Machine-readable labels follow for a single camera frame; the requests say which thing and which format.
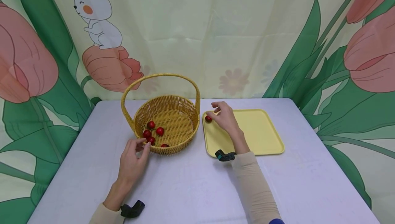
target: blue sleeve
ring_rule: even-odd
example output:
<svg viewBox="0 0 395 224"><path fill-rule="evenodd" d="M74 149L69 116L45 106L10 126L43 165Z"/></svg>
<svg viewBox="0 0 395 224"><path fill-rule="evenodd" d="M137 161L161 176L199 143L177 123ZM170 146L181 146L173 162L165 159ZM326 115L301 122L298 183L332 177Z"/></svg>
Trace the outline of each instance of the blue sleeve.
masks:
<svg viewBox="0 0 395 224"><path fill-rule="evenodd" d="M281 219L274 219L269 224L285 224Z"/></svg>

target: hand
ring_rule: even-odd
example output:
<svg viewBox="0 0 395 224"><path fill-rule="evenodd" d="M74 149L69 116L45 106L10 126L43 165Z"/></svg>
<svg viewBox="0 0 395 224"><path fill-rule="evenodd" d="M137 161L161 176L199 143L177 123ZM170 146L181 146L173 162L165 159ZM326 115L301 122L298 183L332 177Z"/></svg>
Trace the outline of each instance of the hand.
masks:
<svg viewBox="0 0 395 224"><path fill-rule="evenodd" d="M229 134L236 154L245 154L249 152L250 148L233 114L233 109L229 107L226 102L213 102L211 106L216 109L214 112L206 112L206 114Z"/></svg>
<svg viewBox="0 0 395 224"><path fill-rule="evenodd" d="M239 124L236 121L235 115L233 114L233 109L229 107L226 102L213 102L211 103L214 110L214 113L218 113L215 115L213 112L206 112L206 114L212 118L221 128L223 128L227 133L230 131L239 130Z"/></svg>
<svg viewBox="0 0 395 224"><path fill-rule="evenodd" d="M121 155L117 179L124 185L134 185L145 169L151 146L151 143L147 143L143 148L145 140L145 138L130 139L126 144L125 150ZM138 159L136 152L142 150L143 154Z"/></svg>
<svg viewBox="0 0 395 224"><path fill-rule="evenodd" d="M143 147L143 141L145 138L130 139L121 155L118 178L103 203L106 208L112 211L120 209L125 197L143 174L151 146L151 143L147 143ZM140 151L143 151L143 154L137 158L136 152Z"/></svg>

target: wicker basket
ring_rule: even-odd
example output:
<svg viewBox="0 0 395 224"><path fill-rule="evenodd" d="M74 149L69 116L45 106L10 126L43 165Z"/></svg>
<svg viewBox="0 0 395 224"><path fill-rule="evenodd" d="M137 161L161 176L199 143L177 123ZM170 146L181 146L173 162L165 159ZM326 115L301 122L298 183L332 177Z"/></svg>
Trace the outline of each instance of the wicker basket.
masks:
<svg viewBox="0 0 395 224"><path fill-rule="evenodd" d="M195 105L190 100L181 96L159 96L143 104L137 110L133 120L125 108L125 98L128 92L136 84L149 78L156 78L157 76L176 76L192 83L196 89ZM200 92L198 86L185 76L177 74L144 76L132 83L125 90L121 98L121 108L130 128L132 128L137 138L143 137L143 132L147 129L146 125L150 121L155 122L156 128L163 127L165 130L163 136L158 136L155 130L151 131L152 136L156 139L155 144L151 146L151 151L156 154L174 154L185 149L198 130L200 121ZM162 144L168 144L169 147L162 148Z"/></svg>

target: yellow tray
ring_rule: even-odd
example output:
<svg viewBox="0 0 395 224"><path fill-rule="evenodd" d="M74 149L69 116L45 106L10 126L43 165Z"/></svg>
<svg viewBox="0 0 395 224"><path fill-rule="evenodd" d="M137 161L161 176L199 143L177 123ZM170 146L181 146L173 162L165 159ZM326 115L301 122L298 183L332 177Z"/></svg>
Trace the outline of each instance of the yellow tray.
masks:
<svg viewBox="0 0 395 224"><path fill-rule="evenodd" d="M281 141L273 123L262 109L233 110L237 123L244 132L246 141L255 155L281 154L284 144ZM203 130L206 150L211 157L222 149L225 154L234 152L233 143L229 135L213 120L207 123L206 113L203 114Z"/></svg>

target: white table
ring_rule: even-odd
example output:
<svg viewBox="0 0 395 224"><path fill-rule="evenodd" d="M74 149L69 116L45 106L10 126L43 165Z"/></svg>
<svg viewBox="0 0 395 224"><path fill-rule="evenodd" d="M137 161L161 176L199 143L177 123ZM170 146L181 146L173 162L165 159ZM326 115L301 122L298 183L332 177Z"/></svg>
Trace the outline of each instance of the white table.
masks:
<svg viewBox="0 0 395 224"><path fill-rule="evenodd" d="M202 100L201 114L213 100ZM258 156L286 224L378 224L353 185L290 99L227 99L234 109L264 109L285 144L281 155ZM145 101L127 101L132 117ZM29 224L84 224L117 177L133 132L119 101L103 101L49 185ZM133 224L249 223L229 164L206 154L202 123L192 143L151 158L127 203L145 203Z"/></svg>

